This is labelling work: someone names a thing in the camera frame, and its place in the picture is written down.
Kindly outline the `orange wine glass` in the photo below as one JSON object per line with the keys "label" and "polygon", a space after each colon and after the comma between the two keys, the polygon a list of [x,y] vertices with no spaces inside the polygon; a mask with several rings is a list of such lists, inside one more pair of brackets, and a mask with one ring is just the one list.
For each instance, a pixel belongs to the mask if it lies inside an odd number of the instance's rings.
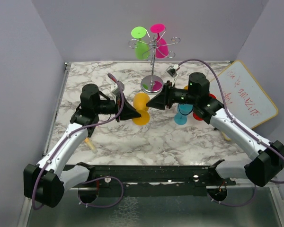
{"label": "orange wine glass", "polygon": [[141,115],[141,117],[134,118],[132,121],[136,125],[146,125],[150,120],[148,107],[146,104],[149,102],[150,97],[146,93],[137,93],[133,98],[133,107]]}

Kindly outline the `blue wine glass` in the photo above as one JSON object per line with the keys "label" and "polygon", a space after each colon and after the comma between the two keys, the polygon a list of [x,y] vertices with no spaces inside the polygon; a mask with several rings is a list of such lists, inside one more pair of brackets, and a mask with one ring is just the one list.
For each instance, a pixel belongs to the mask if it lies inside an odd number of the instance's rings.
{"label": "blue wine glass", "polygon": [[174,116],[174,121],[178,125],[184,125],[187,122],[187,116],[193,112],[193,105],[178,104],[177,114]]}

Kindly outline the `green wine glass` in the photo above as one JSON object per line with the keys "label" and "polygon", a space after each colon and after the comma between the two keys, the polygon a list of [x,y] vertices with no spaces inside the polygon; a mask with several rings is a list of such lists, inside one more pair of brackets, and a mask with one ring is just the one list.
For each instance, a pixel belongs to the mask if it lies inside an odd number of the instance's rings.
{"label": "green wine glass", "polygon": [[131,36],[135,42],[135,47],[134,47],[135,54],[136,54],[137,59],[139,60],[145,60],[149,56],[149,46],[143,40],[146,34],[147,34],[147,31],[142,26],[137,26],[131,31]]}

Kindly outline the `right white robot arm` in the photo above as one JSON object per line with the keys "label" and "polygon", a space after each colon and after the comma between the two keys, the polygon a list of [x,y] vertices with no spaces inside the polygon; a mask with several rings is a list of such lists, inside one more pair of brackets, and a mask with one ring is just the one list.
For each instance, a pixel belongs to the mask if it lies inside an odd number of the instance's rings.
{"label": "right white robot arm", "polygon": [[167,81],[159,94],[146,105],[165,110],[173,104],[192,105],[193,113],[207,124],[225,133],[249,157],[248,160],[220,162],[208,173],[211,184],[219,185],[227,178],[245,178],[263,187],[284,168],[284,145],[270,142],[236,119],[224,104],[209,95],[210,82],[203,73],[192,73],[188,89],[176,88]]}

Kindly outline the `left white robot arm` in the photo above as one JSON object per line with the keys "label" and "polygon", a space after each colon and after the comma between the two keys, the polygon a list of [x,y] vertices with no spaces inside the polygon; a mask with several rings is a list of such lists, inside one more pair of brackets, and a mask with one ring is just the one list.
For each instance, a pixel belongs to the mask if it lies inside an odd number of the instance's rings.
{"label": "left white robot arm", "polygon": [[96,84],[87,84],[82,88],[80,104],[70,119],[65,133],[54,148],[37,164],[28,164],[23,172],[24,196],[48,207],[55,207],[66,190],[82,183],[88,187],[95,181],[93,166],[78,163],[71,170],[64,167],[77,147],[91,137],[97,126],[102,125],[99,115],[108,114],[113,120],[126,121],[139,118],[141,114],[130,105],[124,94],[124,85],[117,81],[110,99]]}

